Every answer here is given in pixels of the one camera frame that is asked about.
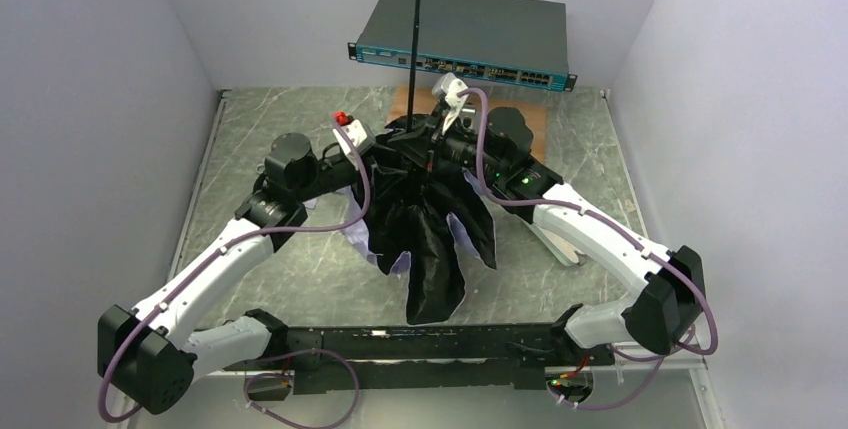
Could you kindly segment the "purple folding umbrella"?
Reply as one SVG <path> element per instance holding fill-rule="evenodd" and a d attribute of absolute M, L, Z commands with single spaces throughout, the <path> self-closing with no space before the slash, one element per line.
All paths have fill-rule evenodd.
<path fill-rule="evenodd" d="M 441 130 L 446 112 L 446 104 L 437 100 L 430 115 L 411 114 L 387 125 L 365 154 L 368 184 L 351 192 L 351 205 L 364 208 L 364 218 L 344 232 L 384 274 L 409 274 L 405 317 L 410 325 L 445 322 L 462 304 L 466 290 L 458 245 L 486 267 L 497 267 L 494 220 L 465 168 L 441 161 L 428 171 L 427 161 L 410 161 L 387 146 L 396 127 Z"/>

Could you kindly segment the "mint green umbrella case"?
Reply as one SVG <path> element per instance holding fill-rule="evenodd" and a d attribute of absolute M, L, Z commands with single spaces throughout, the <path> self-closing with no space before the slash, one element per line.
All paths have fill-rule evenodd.
<path fill-rule="evenodd" d="M 526 223 L 526 226 L 564 266 L 582 266 L 586 263 L 587 256 L 565 239 L 537 225 Z"/>

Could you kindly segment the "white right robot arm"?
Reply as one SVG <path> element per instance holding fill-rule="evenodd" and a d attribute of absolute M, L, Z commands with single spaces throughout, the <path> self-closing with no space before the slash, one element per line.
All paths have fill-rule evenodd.
<path fill-rule="evenodd" d="M 565 350 L 633 342 L 656 358 L 678 350 L 709 354 L 716 345 L 687 342 L 700 316 L 712 315 L 700 255 L 643 237 L 585 200 L 531 153 L 533 134 L 512 107 L 485 113 L 480 128 L 447 127 L 443 111 L 387 124 L 386 144 L 420 170 L 464 169 L 482 194 L 530 226 L 567 242 L 611 273 L 626 294 L 612 303 L 569 308 L 553 325 Z"/>

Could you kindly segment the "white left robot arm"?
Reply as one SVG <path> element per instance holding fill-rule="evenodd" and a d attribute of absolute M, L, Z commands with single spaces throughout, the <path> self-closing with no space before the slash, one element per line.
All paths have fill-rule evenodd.
<path fill-rule="evenodd" d="M 119 423 L 144 409 L 161 414 L 190 386 L 233 364 L 268 358 L 285 347 L 288 328 L 257 309 L 202 330 L 203 316 L 255 267 L 305 226 L 305 203 L 360 183 L 371 189 L 365 157 L 375 139 L 358 126 L 335 128 L 342 152 L 319 162 L 300 133 L 278 137 L 256 188 L 222 232 L 182 272 L 129 309 L 109 307 L 97 322 L 97 409 Z"/>

